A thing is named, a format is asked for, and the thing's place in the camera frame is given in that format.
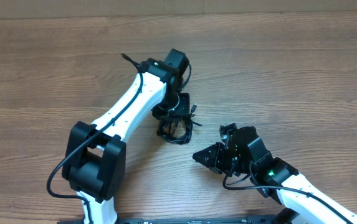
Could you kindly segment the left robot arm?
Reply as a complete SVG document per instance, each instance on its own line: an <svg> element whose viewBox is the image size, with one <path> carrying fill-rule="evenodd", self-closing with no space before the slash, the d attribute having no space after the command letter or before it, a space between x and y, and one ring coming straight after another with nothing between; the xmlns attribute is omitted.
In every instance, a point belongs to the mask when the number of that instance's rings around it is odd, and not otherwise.
<svg viewBox="0 0 357 224"><path fill-rule="evenodd" d="M70 130L65 158L57 167L82 201L79 223L116 223L113 198L125 175L126 144L148 113L159 121L157 135L173 144L192 136L195 105L183 88L191 72L186 54L171 49L164 60L132 63L137 71L125 94L90 124Z"/></svg>

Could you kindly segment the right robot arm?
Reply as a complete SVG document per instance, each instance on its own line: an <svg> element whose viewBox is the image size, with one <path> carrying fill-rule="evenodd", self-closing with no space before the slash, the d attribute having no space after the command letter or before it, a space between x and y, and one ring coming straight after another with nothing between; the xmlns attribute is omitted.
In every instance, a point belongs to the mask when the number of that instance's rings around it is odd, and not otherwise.
<svg viewBox="0 0 357 224"><path fill-rule="evenodd" d="M195 152L193 159L226 178L243 175L250 190L284 205L307 223L357 223L357 214L318 190L294 166L273 157L256 128L232 123L219 129L221 141Z"/></svg>

